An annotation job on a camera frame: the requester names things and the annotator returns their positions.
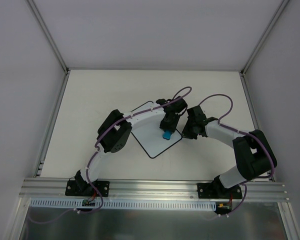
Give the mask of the blue whiteboard eraser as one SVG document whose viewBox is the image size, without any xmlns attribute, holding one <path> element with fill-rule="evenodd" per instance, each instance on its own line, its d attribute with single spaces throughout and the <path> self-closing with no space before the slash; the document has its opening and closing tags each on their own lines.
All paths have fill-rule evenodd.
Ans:
<svg viewBox="0 0 300 240">
<path fill-rule="evenodd" d="M 170 140 L 171 136 L 172 136 L 172 133 L 169 130 L 166 130 L 162 135 L 163 139 L 165 139 L 165 140 Z"/>
</svg>

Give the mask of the small black-framed whiteboard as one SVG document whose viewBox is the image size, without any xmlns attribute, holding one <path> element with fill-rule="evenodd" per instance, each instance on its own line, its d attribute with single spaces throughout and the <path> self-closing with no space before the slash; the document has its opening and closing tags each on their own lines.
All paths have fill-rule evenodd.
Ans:
<svg viewBox="0 0 300 240">
<path fill-rule="evenodd" d="M 170 135 L 170 139 L 164 138 L 165 132 L 160 128 L 164 116 L 164 110 L 158 108 L 134 115 L 130 121 L 131 134 L 151 159 L 158 157 L 182 140 L 182 135 L 178 130 Z"/>
</svg>

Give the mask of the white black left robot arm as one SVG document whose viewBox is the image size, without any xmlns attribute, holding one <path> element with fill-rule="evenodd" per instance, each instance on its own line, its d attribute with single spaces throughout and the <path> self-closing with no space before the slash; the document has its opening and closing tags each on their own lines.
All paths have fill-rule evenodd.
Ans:
<svg viewBox="0 0 300 240">
<path fill-rule="evenodd" d="M 146 102 L 130 113 L 122 113 L 117 109 L 111 111 L 97 130 L 94 154 L 86 166 L 77 171 L 74 179 L 68 180 L 65 194 L 106 196 L 103 189 L 106 183 L 98 179 L 101 171 L 99 164 L 122 150 L 130 136 L 154 159 L 182 139 L 177 125 L 187 108 L 186 101 L 178 96 L 175 99 Z"/>
</svg>

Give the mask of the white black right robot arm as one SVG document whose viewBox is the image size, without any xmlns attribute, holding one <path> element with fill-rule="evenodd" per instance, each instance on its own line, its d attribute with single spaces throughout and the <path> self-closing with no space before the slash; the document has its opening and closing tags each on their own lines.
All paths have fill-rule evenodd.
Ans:
<svg viewBox="0 0 300 240">
<path fill-rule="evenodd" d="M 197 184 L 200 199 L 227 199 L 231 196 L 241 199 L 240 184 L 259 178 L 277 166 L 276 157 L 261 130 L 237 130 L 215 117 L 206 117 L 199 105 L 187 110 L 182 136 L 190 140 L 199 136 L 215 139 L 234 151 L 234 167 L 216 176 L 209 184 Z"/>
</svg>

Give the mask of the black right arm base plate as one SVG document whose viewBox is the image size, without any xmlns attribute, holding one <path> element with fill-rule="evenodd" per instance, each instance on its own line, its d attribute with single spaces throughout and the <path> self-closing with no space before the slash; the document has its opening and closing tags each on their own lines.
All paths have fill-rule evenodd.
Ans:
<svg viewBox="0 0 300 240">
<path fill-rule="evenodd" d="M 197 183 L 197 193 L 199 199 L 235 199 L 243 198 L 242 190 L 239 185 L 231 188 L 224 188 L 223 185 L 211 183 Z"/>
</svg>

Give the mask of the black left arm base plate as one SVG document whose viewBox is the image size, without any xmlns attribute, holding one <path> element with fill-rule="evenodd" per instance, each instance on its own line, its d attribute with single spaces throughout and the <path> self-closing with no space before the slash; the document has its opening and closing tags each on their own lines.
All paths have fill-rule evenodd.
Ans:
<svg viewBox="0 0 300 240">
<path fill-rule="evenodd" d="M 92 182 L 94 187 L 92 187 L 88 182 L 79 182 L 77 180 L 70 179 L 67 181 L 65 188 L 65 195 L 71 197 L 99 197 L 96 189 L 99 191 L 102 197 L 108 197 L 110 190 L 109 181 L 96 180 Z"/>
</svg>

